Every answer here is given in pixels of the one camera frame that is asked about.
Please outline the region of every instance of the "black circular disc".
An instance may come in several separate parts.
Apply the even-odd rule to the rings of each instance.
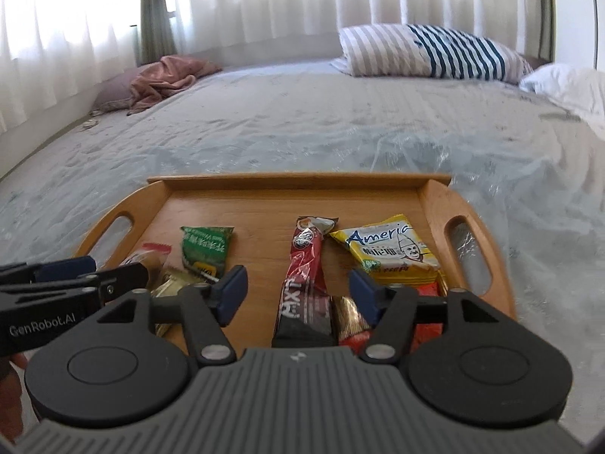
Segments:
[[[571,387],[569,363],[529,332],[501,332],[476,325],[423,344],[410,355],[410,383],[431,407],[471,425],[520,428],[558,418]]]
[[[188,380],[187,359],[175,345],[146,330],[107,328],[101,336],[57,339],[25,372],[40,416],[82,428],[143,420],[171,403]]]

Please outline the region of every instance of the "tray handle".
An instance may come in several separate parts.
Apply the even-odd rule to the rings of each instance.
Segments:
[[[440,249],[439,260],[450,287],[468,288],[467,279],[450,240],[451,229],[460,222],[466,222],[491,274],[489,289],[481,298],[507,316],[516,318],[515,302],[500,250],[473,208],[457,192],[433,180],[419,189],[419,198],[435,244]]]
[[[90,253],[111,224],[120,216],[125,216],[130,220],[132,226],[116,246],[103,268],[118,266],[132,252],[134,245],[170,197],[170,193],[170,189],[161,181],[137,189],[105,213],[84,237],[74,256],[84,256]]]

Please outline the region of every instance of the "green snack package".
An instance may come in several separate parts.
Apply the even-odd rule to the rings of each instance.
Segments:
[[[218,281],[225,273],[225,260],[233,227],[181,227],[183,266],[192,273]]]

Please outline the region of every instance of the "bed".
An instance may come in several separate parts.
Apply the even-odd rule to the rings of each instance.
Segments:
[[[605,143],[578,117],[503,83],[352,78],[307,62],[226,71],[144,113],[99,119],[2,180],[0,261],[68,257],[148,176],[452,173],[501,247],[521,322],[574,367],[563,425],[587,441],[605,423]],[[477,248],[464,227],[453,237],[480,293]]]

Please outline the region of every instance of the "wooden tray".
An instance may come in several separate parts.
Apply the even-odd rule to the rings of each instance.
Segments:
[[[300,215],[339,217],[338,227],[356,227],[404,213],[441,262],[450,287],[467,288],[448,234],[465,221],[479,243],[492,282],[483,299],[515,317],[500,252],[471,206],[447,188],[446,174],[235,174],[153,177],[111,209],[84,239],[77,256],[88,254],[119,216],[132,223],[105,267],[117,266],[143,242],[172,245],[168,263],[181,265],[182,225],[234,226],[228,267],[243,264],[249,292],[225,333],[238,353],[270,346],[290,244]],[[332,295],[347,295],[353,257],[331,238],[322,264]],[[166,338],[185,350],[180,327]]]

